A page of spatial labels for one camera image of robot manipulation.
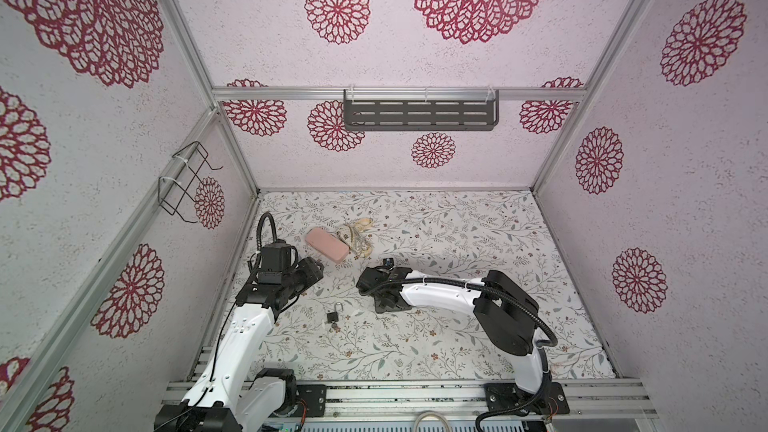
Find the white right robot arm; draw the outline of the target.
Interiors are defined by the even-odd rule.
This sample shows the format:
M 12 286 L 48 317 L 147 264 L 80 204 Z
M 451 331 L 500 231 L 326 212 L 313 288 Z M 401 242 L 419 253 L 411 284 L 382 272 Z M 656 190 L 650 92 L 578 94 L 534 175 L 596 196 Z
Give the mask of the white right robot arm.
M 536 300 L 503 272 L 491 270 L 483 278 L 459 280 L 398 267 L 386 259 L 380 266 L 366 268 L 356 288 L 374 300 L 378 314 L 441 308 L 477 320 L 513 368 L 511 382 L 484 387 L 488 410 L 475 418 L 477 431 L 493 417 L 536 414 L 548 424 L 555 414 L 568 411 L 546 353 L 558 345 L 558 338 L 539 317 Z

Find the black padlock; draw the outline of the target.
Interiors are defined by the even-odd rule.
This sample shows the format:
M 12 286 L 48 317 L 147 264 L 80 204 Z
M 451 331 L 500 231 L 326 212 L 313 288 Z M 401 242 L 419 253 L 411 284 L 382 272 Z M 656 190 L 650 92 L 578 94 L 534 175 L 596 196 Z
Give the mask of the black padlock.
M 326 313 L 326 322 L 329 325 L 336 325 L 343 315 L 344 311 L 344 305 L 340 302 L 337 302 L 333 305 L 333 309 L 330 312 Z

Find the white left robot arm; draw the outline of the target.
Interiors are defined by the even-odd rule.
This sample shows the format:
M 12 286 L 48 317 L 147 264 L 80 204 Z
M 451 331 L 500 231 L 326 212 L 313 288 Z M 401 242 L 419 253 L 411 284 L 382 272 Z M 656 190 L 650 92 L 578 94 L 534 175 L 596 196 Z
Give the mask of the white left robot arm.
M 289 416 L 298 407 L 307 416 L 292 370 L 267 368 L 250 386 L 245 382 L 279 316 L 323 278 L 324 267 L 280 239 L 269 212 L 259 217 L 256 239 L 248 279 L 226 315 L 211 359 L 180 403 L 161 408 L 155 431 L 260 431 L 272 416 Z

